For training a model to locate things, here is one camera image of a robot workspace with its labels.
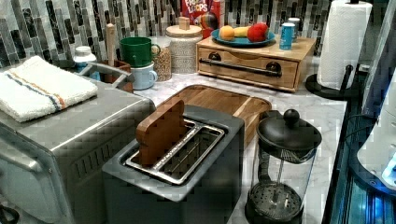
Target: drawer handle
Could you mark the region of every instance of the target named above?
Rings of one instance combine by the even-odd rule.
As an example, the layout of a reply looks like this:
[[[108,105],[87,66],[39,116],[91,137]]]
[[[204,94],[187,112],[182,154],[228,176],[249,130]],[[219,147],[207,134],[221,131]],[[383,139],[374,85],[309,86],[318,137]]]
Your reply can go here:
[[[200,58],[199,63],[208,63],[210,66],[216,65],[237,70],[243,70],[251,73],[261,74],[268,77],[282,77],[282,68],[279,63],[270,62],[265,66],[265,69],[248,67],[239,64],[225,63],[221,61],[221,57],[217,53],[210,53],[209,59]]]

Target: tile backsplash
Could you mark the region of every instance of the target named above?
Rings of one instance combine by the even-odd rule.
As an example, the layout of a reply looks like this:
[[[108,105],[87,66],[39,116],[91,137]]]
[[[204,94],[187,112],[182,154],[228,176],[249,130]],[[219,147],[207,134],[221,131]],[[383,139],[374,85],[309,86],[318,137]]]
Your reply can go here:
[[[301,36],[317,39],[320,54],[330,0],[224,0],[224,24],[244,26],[266,21],[279,33],[289,17],[302,19]],[[180,1],[175,0],[0,0],[0,67],[32,55],[47,61],[72,59],[75,47],[92,47],[105,60],[106,24],[115,24],[116,52],[126,36],[165,35],[177,24]]]

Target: orange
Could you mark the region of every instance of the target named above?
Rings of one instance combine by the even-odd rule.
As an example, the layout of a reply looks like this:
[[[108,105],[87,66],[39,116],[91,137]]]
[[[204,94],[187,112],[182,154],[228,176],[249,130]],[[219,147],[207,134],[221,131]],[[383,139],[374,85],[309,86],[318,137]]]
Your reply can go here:
[[[234,39],[234,31],[233,27],[226,25],[220,28],[219,37],[223,40],[233,40]]]

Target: wooden tray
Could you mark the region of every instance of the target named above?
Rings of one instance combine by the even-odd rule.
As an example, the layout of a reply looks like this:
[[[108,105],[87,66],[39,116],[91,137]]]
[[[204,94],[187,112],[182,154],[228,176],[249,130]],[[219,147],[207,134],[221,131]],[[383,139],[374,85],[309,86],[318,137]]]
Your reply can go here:
[[[221,45],[211,37],[206,38],[197,43],[198,73],[296,92],[311,64],[316,39],[298,37],[291,50],[279,48],[279,35],[275,40],[262,48],[233,48]],[[268,74],[268,70],[276,71],[276,76]]]
[[[256,134],[256,127],[262,113],[271,109],[271,103],[266,100],[204,85],[186,87],[160,105],[170,104],[174,97],[183,100],[185,105],[214,109],[243,119],[245,121],[245,146]]]

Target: blue plate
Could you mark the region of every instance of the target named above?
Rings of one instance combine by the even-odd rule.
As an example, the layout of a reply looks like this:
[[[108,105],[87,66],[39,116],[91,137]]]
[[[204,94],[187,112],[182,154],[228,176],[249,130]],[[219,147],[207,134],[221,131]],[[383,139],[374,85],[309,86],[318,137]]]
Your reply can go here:
[[[212,31],[213,39],[218,41],[220,44],[228,45],[231,47],[258,47],[264,46],[275,39],[274,33],[268,31],[267,39],[262,42],[250,42],[246,37],[236,37],[233,40],[223,40],[219,37],[219,29]]]

